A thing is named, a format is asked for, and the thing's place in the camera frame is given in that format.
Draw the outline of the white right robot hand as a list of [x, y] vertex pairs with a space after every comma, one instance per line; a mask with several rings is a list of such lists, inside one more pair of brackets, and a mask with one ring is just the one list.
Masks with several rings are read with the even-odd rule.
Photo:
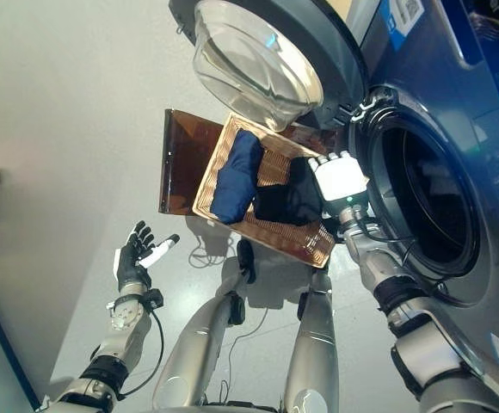
[[348, 151], [309, 157], [307, 163], [324, 201], [340, 200], [367, 190], [369, 178]]

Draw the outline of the black and white left hand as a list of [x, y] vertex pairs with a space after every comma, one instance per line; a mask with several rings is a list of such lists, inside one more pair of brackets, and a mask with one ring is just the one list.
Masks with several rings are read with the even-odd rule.
[[180, 241], [172, 234], [161, 243], [154, 243], [152, 229], [139, 221], [129, 232], [126, 242], [114, 252], [113, 275], [118, 291], [132, 284], [140, 284], [145, 290], [151, 288], [148, 269], [161, 260]]

